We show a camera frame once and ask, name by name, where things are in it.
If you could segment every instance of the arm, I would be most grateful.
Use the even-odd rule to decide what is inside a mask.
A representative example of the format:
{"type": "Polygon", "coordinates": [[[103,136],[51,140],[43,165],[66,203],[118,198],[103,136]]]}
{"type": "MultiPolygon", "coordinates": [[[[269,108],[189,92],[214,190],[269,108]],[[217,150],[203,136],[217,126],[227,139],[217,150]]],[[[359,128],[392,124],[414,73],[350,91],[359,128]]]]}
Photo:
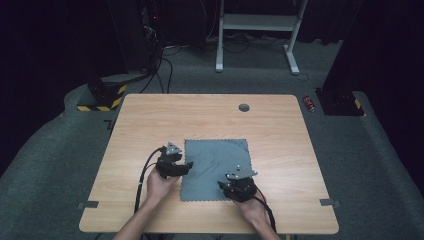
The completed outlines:
{"type": "Polygon", "coordinates": [[[178,178],[168,177],[163,179],[158,170],[154,168],[147,178],[146,200],[113,239],[139,240],[149,219],[153,217],[160,203],[166,198],[178,178]]]}
{"type": "MultiPolygon", "coordinates": [[[[259,191],[255,194],[255,196],[264,200],[259,191]]],[[[234,203],[240,208],[244,219],[249,222],[262,239],[280,240],[280,237],[278,237],[277,233],[272,230],[271,225],[268,222],[264,206],[258,200],[252,198],[246,202],[240,203],[234,201],[234,203]]]]}

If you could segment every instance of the dark background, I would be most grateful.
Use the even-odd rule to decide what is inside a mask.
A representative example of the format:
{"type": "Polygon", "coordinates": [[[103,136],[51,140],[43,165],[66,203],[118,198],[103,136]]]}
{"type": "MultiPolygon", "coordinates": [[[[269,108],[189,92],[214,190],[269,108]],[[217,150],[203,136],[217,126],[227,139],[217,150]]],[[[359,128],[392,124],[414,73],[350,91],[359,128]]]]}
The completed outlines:
{"type": "MultiPolygon", "coordinates": [[[[96,11],[78,5],[81,1],[20,0],[0,3],[1,173],[28,138],[63,111],[66,93],[87,83],[78,59],[72,58],[68,47],[69,34],[73,32],[67,30],[75,29],[75,18],[83,19],[93,14],[104,16],[102,29],[90,18],[87,22],[75,23],[85,26],[93,35],[90,44],[98,48],[91,49],[89,56],[99,76],[128,71],[125,57],[120,56],[127,45],[117,40],[119,29],[107,17],[111,14],[110,9],[105,7],[108,2],[86,2],[94,4],[96,11]]],[[[194,34],[192,39],[210,32],[214,25],[214,1],[203,2],[205,14],[195,14],[200,1],[178,2],[185,6],[185,11],[192,6],[193,15],[187,16],[197,16],[204,25],[203,31],[197,27],[201,33],[194,34]]],[[[238,13],[294,14],[296,9],[282,8],[289,6],[290,2],[227,0],[226,9],[238,13]]],[[[312,42],[322,39],[324,44],[345,40],[330,71],[326,89],[359,90],[367,94],[400,159],[423,192],[424,151],[420,146],[424,134],[421,122],[424,115],[421,106],[424,81],[423,1],[365,0],[352,30],[346,36],[361,2],[309,1],[298,40],[312,42]]],[[[217,22],[214,26],[212,36],[217,35],[217,22]]]]}

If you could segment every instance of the gray mat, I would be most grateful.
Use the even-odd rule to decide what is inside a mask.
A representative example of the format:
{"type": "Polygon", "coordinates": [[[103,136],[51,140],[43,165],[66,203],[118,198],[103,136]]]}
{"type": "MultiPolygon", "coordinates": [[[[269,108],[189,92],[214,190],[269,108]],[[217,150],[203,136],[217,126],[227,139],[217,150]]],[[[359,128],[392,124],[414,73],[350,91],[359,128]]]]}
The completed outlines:
{"type": "Polygon", "coordinates": [[[217,182],[228,182],[225,174],[238,165],[252,168],[245,139],[186,140],[185,154],[185,162],[194,165],[183,176],[181,201],[228,200],[217,182]]]}

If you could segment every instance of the yellow black hazard tape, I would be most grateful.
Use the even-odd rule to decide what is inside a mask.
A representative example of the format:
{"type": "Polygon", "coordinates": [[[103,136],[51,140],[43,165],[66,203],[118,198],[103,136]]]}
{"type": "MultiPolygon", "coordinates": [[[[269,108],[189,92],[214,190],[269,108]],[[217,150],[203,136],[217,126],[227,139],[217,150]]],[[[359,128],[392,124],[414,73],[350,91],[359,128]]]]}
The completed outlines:
{"type": "Polygon", "coordinates": [[[78,110],[83,112],[89,111],[114,111],[118,108],[119,104],[122,101],[122,97],[124,95],[124,91],[127,88],[127,85],[123,86],[111,86],[108,89],[108,93],[104,96],[104,100],[102,102],[90,102],[83,103],[79,102],[77,104],[78,110]]]}

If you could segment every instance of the wooden table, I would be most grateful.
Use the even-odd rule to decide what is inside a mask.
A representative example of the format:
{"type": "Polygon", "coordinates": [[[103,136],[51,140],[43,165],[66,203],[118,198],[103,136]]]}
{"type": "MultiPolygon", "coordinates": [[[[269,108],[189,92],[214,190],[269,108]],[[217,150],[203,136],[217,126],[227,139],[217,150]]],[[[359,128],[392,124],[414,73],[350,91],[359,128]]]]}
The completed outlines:
{"type": "MultiPolygon", "coordinates": [[[[303,120],[291,95],[130,94],[80,222],[84,232],[117,232],[132,216],[141,170],[158,147],[185,139],[246,139],[254,177],[273,210],[278,233],[334,234],[338,223],[303,120]],[[240,104],[250,110],[242,112],[240,104]]],[[[147,226],[159,233],[250,233],[231,201],[181,202],[181,180],[147,226]]],[[[141,200],[146,196],[143,187],[141,200]]]]}

